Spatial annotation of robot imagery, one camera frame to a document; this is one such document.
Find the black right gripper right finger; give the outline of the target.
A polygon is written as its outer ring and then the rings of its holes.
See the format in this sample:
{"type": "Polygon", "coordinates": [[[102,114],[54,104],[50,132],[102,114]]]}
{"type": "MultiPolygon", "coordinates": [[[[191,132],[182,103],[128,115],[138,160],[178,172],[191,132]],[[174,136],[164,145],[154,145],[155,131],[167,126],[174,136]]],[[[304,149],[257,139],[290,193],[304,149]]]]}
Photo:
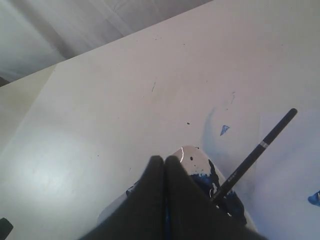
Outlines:
{"type": "Polygon", "coordinates": [[[178,158],[165,160],[168,212],[173,240],[259,240],[260,235],[216,208],[178,158]]]}

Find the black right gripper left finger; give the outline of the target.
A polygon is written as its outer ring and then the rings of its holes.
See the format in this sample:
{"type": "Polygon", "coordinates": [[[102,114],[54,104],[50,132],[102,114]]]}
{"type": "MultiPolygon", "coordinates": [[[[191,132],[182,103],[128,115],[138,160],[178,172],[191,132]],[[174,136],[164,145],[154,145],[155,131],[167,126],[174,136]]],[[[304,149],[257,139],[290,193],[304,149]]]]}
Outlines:
{"type": "Polygon", "coordinates": [[[152,156],[127,199],[82,240],[163,240],[165,238],[165,168],[152,156]]]}

